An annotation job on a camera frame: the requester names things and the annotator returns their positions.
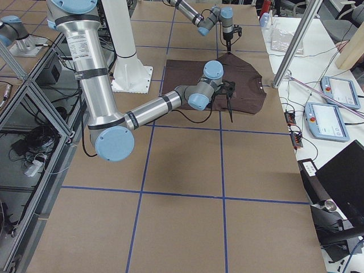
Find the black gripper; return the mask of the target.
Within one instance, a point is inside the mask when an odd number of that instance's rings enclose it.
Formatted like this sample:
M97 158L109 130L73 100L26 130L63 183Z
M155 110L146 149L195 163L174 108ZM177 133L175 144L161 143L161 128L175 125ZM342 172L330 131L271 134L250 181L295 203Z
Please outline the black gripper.
M233 24L231 26L223 26L222 34L225 41L227 53L231 54L231 45L233 44L231 41L234 37L234 34L238 34L239 38L242 36L242 27L237 24Z
M230 116L230 121L233 123L233 109L231 108L231 98L235 92L234 81L222 81L221 94L226 95L227 110Z

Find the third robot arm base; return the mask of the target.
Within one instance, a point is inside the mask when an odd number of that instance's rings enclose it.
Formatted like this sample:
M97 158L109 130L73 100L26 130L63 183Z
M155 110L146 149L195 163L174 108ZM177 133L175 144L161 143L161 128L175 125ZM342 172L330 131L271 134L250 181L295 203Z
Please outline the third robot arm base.
M35 57L47 46L46 38L30 35L21 19L15 15L1 18L1 42L17 57Z

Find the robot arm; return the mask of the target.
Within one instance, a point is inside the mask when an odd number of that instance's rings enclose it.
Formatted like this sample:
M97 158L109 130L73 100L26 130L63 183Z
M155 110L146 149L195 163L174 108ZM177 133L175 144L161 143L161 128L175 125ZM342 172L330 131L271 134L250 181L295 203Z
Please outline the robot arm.
M183 104L202 111L222 88L224 69L219 61L204 65L194 85L180 85L132 110L121 112L116 96L147 94L153 74L140 61L135 47L127 3L103 1L102 7L113 42L116 62L109 71L98 31L101 21L96 1L48 1L48 24L67 40L75 65L75 78L84 92L89 111L88 130L96 154L119 162L133 151L133 131Z
M198 29L202 36L206 36L210 30L220 24L220 41L226 47L227 53L231 54L232 45L241 38L242 27L233 23L233 9L228 7L213 6L209 11L208 16L203 16L202 13L197 12L190 4L182 0L163 1L167 6L174 7L179 10L186 18L188 18Z

